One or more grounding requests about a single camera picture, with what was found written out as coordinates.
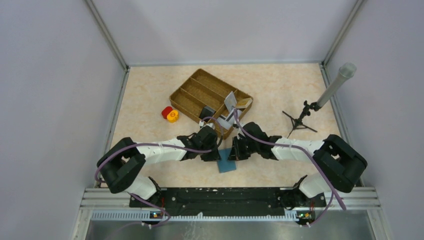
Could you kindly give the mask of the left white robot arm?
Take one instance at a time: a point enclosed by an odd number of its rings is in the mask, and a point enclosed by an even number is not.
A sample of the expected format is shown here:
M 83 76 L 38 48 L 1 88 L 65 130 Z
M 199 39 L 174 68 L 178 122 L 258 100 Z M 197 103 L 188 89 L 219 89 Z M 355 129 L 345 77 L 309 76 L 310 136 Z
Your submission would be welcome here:
M 205 162 L 220 159 L 218 134 L 210 126 L 197 133 L 152 143 L 136 143 L 122 138 L 96 164 L 95 177 L 102 177 L 112 194 L 137 195 L 149 207 L 160 202 L 160 187 L 152 177 L 143 176 L 144 166 L 167 161 L 184 161 L 197 156 Z

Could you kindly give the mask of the blue card holder wallet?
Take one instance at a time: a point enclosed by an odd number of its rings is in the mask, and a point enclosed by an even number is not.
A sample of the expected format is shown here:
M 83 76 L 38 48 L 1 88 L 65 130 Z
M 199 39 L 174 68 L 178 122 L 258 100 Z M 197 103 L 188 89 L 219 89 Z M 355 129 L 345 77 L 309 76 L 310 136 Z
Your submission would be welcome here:
M 234 161 L 230 161 L 230 148 L 220 149 L 218 151 L 220 155 L 220 160 L 217 162 L 218 171 L 220 174 L 235 171 L 237 169 L 236 163 Z

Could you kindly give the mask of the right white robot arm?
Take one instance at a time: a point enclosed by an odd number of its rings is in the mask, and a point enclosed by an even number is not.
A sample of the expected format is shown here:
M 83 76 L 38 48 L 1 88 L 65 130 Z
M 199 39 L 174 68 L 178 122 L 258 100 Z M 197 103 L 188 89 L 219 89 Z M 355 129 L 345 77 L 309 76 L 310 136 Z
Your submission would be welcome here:
M 233 138 L 228 159 L 247 160 L 252 154 L 268 160 L 312 163 L 317 168 L 318 172 L 302 178 L 293 192 L 299 206 L 307 206 L 324 192 L 350 193 L 368 166 L 365 158 L 338 135 L 330 134 L 324 140 L 295 140 L 267 135 L 259 125 L 249 122 Z

